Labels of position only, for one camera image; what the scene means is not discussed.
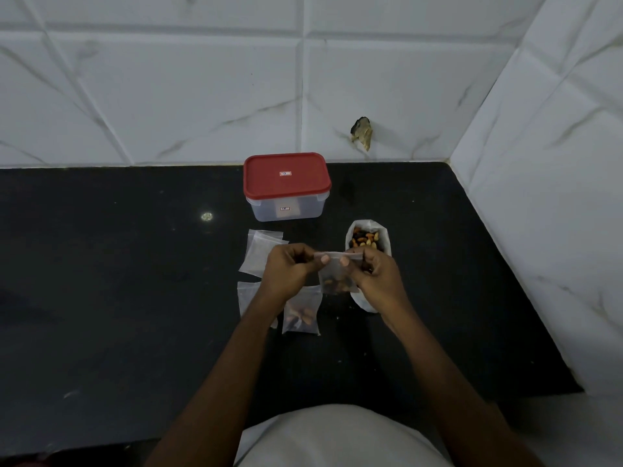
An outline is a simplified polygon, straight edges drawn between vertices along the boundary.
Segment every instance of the red lid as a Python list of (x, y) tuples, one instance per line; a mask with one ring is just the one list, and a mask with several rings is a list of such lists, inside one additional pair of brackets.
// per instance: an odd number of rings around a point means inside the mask
[(329, 190), (324, 157), (315, 152), (251, 156), (244, 161), (244, 194), (251, 200), (319, 195)]

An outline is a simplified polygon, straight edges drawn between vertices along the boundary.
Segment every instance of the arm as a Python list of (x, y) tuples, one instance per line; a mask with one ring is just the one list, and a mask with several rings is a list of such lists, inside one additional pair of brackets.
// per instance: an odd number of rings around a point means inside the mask
[(260, 288), (197, 393), (145, 467), (230, 466), (234, 462), (270, 323), (322, 263), (304, 244), (276, 246)]
[(370, 247), (362, 271), (343, 258), (351, 277), (404, 346), (441, 437), (457, 465), (543, 467), (498, 413), (480, 398), (413, 310), (396, 262)]

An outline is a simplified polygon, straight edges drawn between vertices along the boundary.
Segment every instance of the ziplock bag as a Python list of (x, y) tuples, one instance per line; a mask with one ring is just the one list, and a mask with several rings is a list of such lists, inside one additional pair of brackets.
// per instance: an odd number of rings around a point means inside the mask
[(265, 231), (263, 229), (250, 229), (247, 234), (247, 251), (245, 252), (245, 256), (249, 253), (249, 248), (251, 247), (251, 242), (253, 241), (253, 236), (255, 234), (259, 234), (261, 236), (268, 236), (274, 239), (283, 239), (284, 233), (283, 231)]
[[(261, 282), (256, 283), (248, 283), (248, 282), (238, 282), (238, 308), (240, 309), (240, 317), (245, 314), (251, 300), (257, 293), (257, 289), (260, 288)], [(271, 328), (276, 329), (279, 322), (275, 318), (275, 321), (270, 325)]]
[(284, 308), (284, 328), (286, 331), (309, 332), (320, 335), (316, 314), (322, 302), (320, 285), (304, 286), (294, 298), (290, 298)]
[[(347, 231), (347, 239), (345, 243), (346, 249), (350, 247), (350, 242), (351, 242), (351, 239), (353, 238), (353, 232), (354, 232), (355, 227), (361, 228), (362, 230), (369, 231), (371, 233), (378, 232), (379, 234), (378, 243), (381, 244), (381, 248), (383, 249), (383, 252), (391, 256), (391, 243), (389, 242), (389, 234), (387, 232), (387, 228), (381, 226), (379, 223), (377, 223), (376, 221), (372, 221), (372, 220), (353, 221), (353, 224), (351, 224), (351, 226), (348, 228), (348, 231)], [(357, 305), (359, 305), (360, 308), (366, 310), (369, 313), (378, 313), (377, 310), (375, 310), (372, 307), (372, 305), (368, 303), (368, 300), (366, 300), (366, 297), (363, 296), (363, 293), (359, 291), (351, 292), (351, 296), (353, 297), (354, 302)]]
[(328, 255), (331, 260), (318, 272), (322, 292), (328, 294), (338, 294), (345, 291), (358, 292), (359, 288), (347, 274), (346, 268), (339, 263), (339, 259), (342, 256), (346, 256), (350, 260), (355, 261), (355, 264), (361, 265), (363, 255), (346, 252), (315, 252), (313, 257), (314, 259), (320, 259), (323, 255)]
[(270, 251), (272, 251), (273, 247), (276, 245), (287, 243), (289, 243), (289, 241), (254, 233), (244, 262), (238, 270), (262, 278), (266, 267), (266, 259), (269, 258)]

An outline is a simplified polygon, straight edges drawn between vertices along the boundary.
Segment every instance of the person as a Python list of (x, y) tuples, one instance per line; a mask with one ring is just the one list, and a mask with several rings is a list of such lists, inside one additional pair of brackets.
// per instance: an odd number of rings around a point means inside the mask
[[(371, 247), (363, 269), (341, 264), (401, 341), (452, 461), (463, 467), (543, 464), (480, 398), (409, 303), (394, 259)], [(205, 382), (153, 449), (146, 467), (450, 465), (417, 431), (364, 408), (327, 405), (243, 428), (270, 324), (328, 256), (276, 246), (260, 288)]]

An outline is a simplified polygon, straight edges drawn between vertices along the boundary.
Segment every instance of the white shirt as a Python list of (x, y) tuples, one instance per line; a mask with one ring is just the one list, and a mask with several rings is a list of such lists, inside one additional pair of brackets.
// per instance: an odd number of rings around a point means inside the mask
[(275, 416), (242, 433), (236, 465), (414, 466), (451, 464), (418, 431), (352, 405)]

